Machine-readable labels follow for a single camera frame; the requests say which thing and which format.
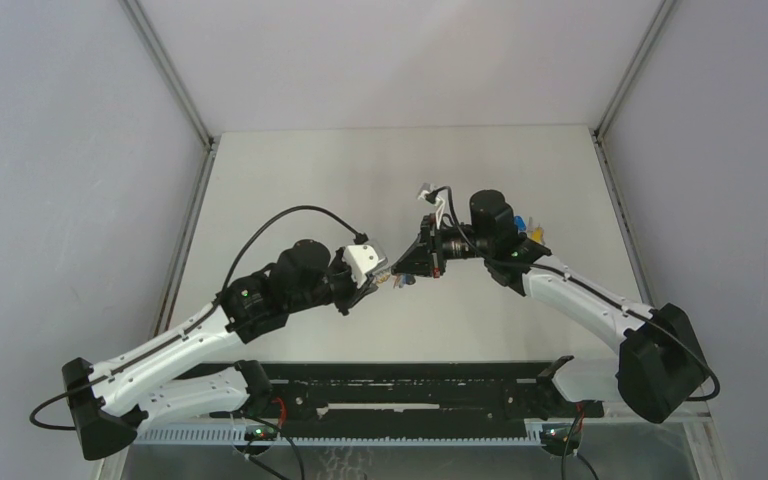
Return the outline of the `metal keyring with small rings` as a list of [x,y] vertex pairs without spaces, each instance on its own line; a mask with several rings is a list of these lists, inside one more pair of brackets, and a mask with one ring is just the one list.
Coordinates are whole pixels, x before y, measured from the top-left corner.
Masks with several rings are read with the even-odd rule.
[[413,286],[416,277],[411,274],[393,273],[391,268],[385,268],[373,276],[373,284],[377,287],[390,285],[393,289],[402,289]]

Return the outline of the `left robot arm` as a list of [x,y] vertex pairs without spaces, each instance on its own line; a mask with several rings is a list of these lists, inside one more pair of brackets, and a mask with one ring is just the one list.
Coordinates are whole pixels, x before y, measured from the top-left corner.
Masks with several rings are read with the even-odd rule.
[[242,360],[217,373],[185,373],[213,356],[284,327],[290,315],[319,306],[348,314],[374,292],[387,265],[374,243],[335,253],[301,240],[279,258],[224,287],[178,327],[135,349],[92,364],[62,368],[67,403],[82,454],[93,461],[117,453],[154,426],[213,412],[265,414],[273,392],[264,368]]

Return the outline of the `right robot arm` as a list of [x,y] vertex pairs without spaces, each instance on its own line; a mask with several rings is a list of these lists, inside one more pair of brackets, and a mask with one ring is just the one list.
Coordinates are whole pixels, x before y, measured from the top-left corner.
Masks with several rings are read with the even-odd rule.
[[622,401],[640,418],[660,424],[683,404],[720,394],[721,381],[680,307],[656,308],[589,281],[529,236],[497,190],[470,197],[467,223],[451,204],[451,187],[424,184],[418,198],[434,210],[391,268],[400,284],[440,278],[452,261],[480,259],[496,284],[563,313],[614,353],[601,363],[561,360],[537,391],[547,414],[565,415],[579,402]]

